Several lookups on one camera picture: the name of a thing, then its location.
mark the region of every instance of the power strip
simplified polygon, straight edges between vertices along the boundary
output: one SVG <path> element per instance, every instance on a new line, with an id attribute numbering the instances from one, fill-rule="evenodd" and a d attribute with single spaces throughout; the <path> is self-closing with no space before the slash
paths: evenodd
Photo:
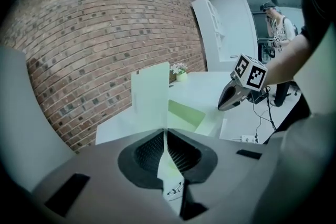
<path id="1" fill-rule="evenodd" d="M 241 136 L 243 143 L 252 143 L 252 144 L 258 144 L 255 137 L 253 135 L 242 135 Z"/>

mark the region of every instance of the flower vase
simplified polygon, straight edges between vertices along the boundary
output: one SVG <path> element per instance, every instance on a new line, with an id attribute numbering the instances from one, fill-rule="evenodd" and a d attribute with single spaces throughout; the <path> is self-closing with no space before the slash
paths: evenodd
<path id="1" fill-rule="evenodd" d="M 183 72 L 182 74 L 177 74 L 176 75 L 176 80 L 177 81 L 186 81 L 187 80 L 187 72 Z"/>

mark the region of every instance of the brick wall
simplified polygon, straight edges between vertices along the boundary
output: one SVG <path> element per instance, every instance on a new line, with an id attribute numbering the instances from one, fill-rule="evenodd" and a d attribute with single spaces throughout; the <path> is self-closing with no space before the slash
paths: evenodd
<path id="1" fill-rule="evenodd" d="M 131 72 L 184 62 L 204 71 L 193 0 L 17 0 L 0 42 L 26 54 L 35 96 L 74 151 L 131 105 Z"/>

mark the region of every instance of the potted plant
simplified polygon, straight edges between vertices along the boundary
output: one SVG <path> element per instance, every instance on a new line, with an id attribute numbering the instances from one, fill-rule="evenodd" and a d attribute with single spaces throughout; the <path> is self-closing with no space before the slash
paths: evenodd
<path id="1" fill-rule="evenodd" d="M 170 67 L 173 74 L 176 74 L 177 81 L 187 80 L 187 65 L 185 63 L 175 63 Z"/>

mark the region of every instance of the white desk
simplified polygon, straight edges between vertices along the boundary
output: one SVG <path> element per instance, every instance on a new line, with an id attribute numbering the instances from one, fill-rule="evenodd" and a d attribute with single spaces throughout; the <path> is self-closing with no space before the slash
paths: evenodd
<path id="1" fill-rule="evenodd" d="M 191 72 L 188 73 L 187 81 L 171 83 L 173 86 L 169 88 L 169 99 L 195 109 L 217 107 L 220 94 L 229 81 L 230 72 Z M 130 107 L 100 124 L 96 145 L 137 133 L 132 123 L 134 117 L 136 114 Z"/>

